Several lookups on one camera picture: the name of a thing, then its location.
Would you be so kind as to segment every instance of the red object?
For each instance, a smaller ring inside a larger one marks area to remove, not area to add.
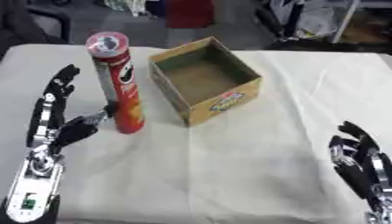
[[[200,28],[214,22],[211,0],[165,0],[165,8],[170,28]]]
[[[95,63],[108,102],[118,102],[115,124],[124,134],[144,126],[135,83],[128,38],[119,32],[100,32],[90,37],[87,48]]]

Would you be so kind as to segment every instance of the box label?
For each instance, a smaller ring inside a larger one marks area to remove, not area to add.
[[[210,110],[217,112],[226,111],[233,107],[244,96],[245,94],[237,92],[226,93],[210,108]]]

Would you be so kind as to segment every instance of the cardboard box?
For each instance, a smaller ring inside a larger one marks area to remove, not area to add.
[[[152,56],[150,69],[187,125],[256,98],[262,80],[215,38]]]

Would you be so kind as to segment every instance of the table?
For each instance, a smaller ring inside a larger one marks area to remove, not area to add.
[[[131,48],[145,127],[122,135],[107,122],[64,149],[64,223],[364,223],[366,203],[334,173],[327,144],[348,119],[392,155],[392,76],[380,56],[234,52],[263,75],[260,96],[188,129],[148,75],[162,51]],[[81,68],[71,119],[105,102],[84,46],[18,46],[0,64],[0,195],[28,151],[34,102],[69,63]]]

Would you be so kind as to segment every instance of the robotic hand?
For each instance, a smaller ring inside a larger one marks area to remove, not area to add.
[[[59,184],[65,169],[61,149],[92,136],[101,122],[112,117],[116,104],[89,116],[65,122],[67,97],[74,91],[71,81],[80,69],[69,65],[59,71],[35,104],[27,147],[32,150],[14,179],[7,198],[0,207],[0,223],[54,224],[57,220]]]
[[[369,204],[372,211],[366,213],[367,223],[391,224],[392,164],[389,157],[355,124],[344,122],[339,130],[352,138],[332,138],[329,146],[335,171]]]

